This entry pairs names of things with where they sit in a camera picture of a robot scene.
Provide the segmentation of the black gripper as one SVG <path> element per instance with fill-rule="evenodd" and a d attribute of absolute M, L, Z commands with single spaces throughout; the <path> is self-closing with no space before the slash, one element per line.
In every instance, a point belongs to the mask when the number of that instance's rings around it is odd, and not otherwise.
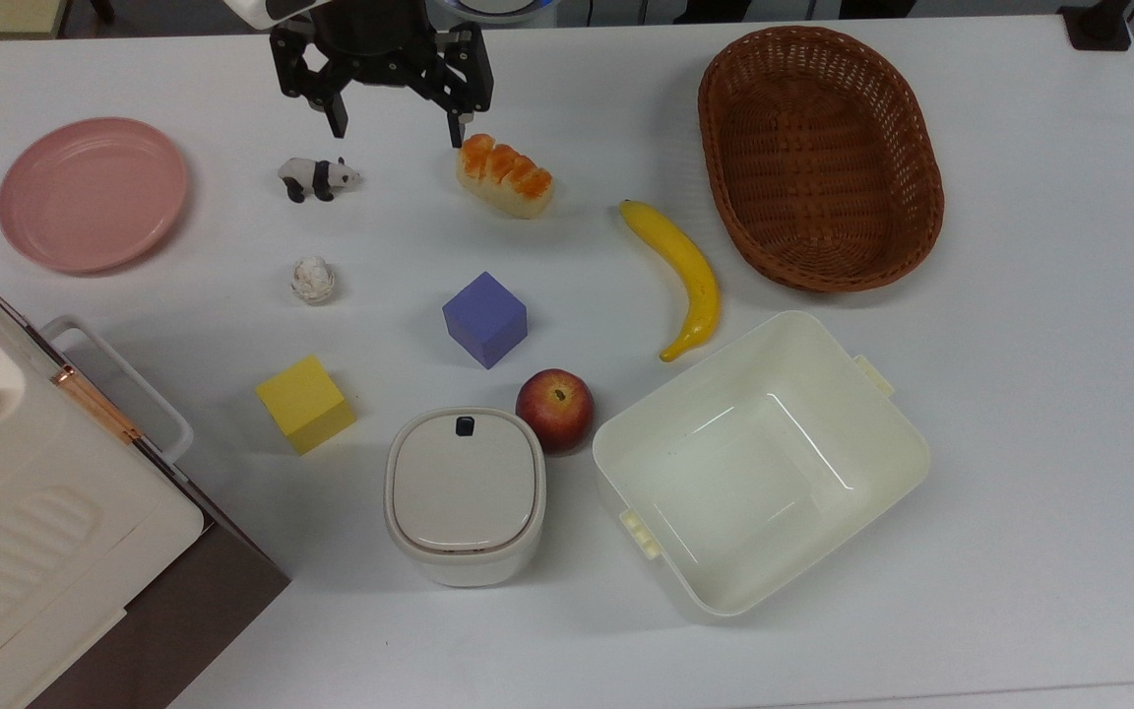
<path fill-rule="evenodd" d="M 281 91 L 323 108 L 346 137 L 349 84 L 409 87 L 445 109 L 454 149 L 469 111 L 486 111 L 492 71 L 477 23 L 438 31 L 423 1 L 272 1 L 270 44 Z"/>

